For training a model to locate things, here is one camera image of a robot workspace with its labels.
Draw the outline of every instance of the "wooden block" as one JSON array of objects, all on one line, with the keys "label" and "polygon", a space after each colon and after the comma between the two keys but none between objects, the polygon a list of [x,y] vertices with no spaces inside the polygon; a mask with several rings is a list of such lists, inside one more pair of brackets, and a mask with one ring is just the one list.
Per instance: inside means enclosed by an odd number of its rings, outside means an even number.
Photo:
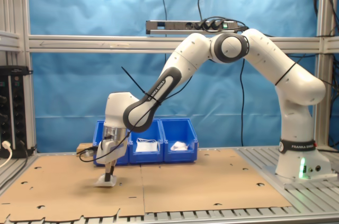
[{"label": "wooden block", "polygon": [[93,146],[92,143],[81,143],[77,148],[76,148],[76,152],[80,152],[82,150],[85,150],[88,147]]}]

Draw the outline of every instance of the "blue backdrop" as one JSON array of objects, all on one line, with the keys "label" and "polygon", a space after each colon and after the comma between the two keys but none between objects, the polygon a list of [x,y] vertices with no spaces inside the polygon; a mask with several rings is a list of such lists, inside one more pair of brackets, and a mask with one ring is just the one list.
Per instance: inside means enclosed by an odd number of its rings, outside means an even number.
[{"label": "blue backdrop", "polygon": [[[197,0],[165,0],[169,20],[199,20]],[[316,34],[312,0],[200,0],[203,17],[225,16],[266,34],[311,37]],[[164,20],[162,0],[30,0],[31,34],[145,35],[146,20]],[[163,54],[33,53],[38,150],[74,151],[93,139],[104,119],[107,96],[115,91],[142,93],[156,81]],[[301,64],[314,71],[314,58]],[[200,147],[240,145],[242,61],[207,62],[182,93],[163,103],[159,117],[189,117]],[[249,63],[245,87],[244,143],[277,145],[280,110],[274,86]]]}]

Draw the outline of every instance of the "white cable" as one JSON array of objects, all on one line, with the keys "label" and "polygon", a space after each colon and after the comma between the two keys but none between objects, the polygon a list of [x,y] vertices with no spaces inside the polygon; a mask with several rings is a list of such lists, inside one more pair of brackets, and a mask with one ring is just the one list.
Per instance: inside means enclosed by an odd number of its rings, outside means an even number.
[{"label": "white cable", "polygon": [[5,163],[2,163],[0,168],[2,168],[3,166],[5,166],[12,158],[13,152],[11,149],[11,143],[9,143],[8,141],[4,141],[2,142],[2,147],[7,149],[10,152],[10,156],[8,157],[8,159],[5,161]]}]

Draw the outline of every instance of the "power plug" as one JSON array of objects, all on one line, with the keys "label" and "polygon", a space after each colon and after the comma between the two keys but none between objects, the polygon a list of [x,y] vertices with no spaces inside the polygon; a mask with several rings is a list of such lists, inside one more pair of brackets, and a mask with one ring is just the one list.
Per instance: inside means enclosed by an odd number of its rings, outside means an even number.
[{"label": "power plug", "polygon": [[2,147],[5,148],[6,150],[12,151],[12,149],[11,149],[11,143],[10,143],[10,142],[8,142],[8,141],[3,141],[1,145],[2,145]]}]

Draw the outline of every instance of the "black joint ring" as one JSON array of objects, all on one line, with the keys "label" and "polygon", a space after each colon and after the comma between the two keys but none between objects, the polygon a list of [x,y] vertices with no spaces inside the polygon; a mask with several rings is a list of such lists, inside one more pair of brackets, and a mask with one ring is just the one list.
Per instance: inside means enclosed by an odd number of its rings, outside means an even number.
[{"label": "black joint ring", "polygon": [[[236,57],[227,57],[224,55],[224,53],[222,52],[221,46],[222,43],[225,39],[227,39],[228,37],[235,37],[237,38],[241,45],[242,45],[242,49],[240,51],[240,53],[236,56]],[[240,58],[244,57],[245,55],[248,54],[249,51],[249,43],[248,40],[246,39],[246,37],[237,34],[237,33],[233,33],[233,32],[226,32],[221,34],[215,41],[214,43],[214,54],[216,55],[216,57],[224,62],[224,63],[230,63],[230,62],[234,62],[239,60]]]}]

